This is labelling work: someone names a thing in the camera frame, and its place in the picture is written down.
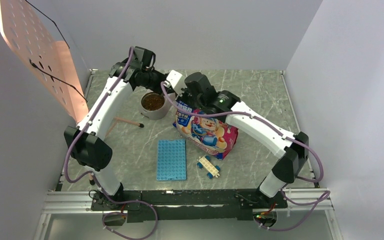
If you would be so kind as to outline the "pink pet food bag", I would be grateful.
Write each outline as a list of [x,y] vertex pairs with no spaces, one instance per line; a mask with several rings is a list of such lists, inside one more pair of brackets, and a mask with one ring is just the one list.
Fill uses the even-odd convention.
[[230,153],[239,135],[236,127],[219,119],[189,115],[179,110],[174,115],[173,126],[183,137],[219,160]]

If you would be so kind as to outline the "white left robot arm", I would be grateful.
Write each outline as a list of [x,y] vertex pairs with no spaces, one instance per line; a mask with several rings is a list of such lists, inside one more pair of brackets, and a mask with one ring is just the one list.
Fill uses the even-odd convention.
[[86,169],[104,196],[104,204],[111,210],[119,209],[124,203],[124,187],[110,166],[113,150],[104,139],[122,102],[138,87],[144,87],[161,94],[160,84],[167,75],[155,70],[156,55],[143,47],[131,47],[128,57],[114,64],[106,85],[98,99],[75,126],[68,126],[64,138],[68,146],[63,165],[67,182],[75,183],[80,177],[69,177],[68,163],[73,158]]

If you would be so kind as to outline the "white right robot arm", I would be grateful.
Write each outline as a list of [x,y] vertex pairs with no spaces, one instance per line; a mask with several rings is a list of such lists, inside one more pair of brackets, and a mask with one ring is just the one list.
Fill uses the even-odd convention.
[[260,207],[268,208],[275,202],[275,195],[298,177],[309,156],[305,148],[309,137],[305,133],[294,134],[272,124],[235,94],[228,90],[217,91],[200,72],[182,76],[172,87],[179,91],[186,104],[243,131],[278,157],[258,186],[255,199]]

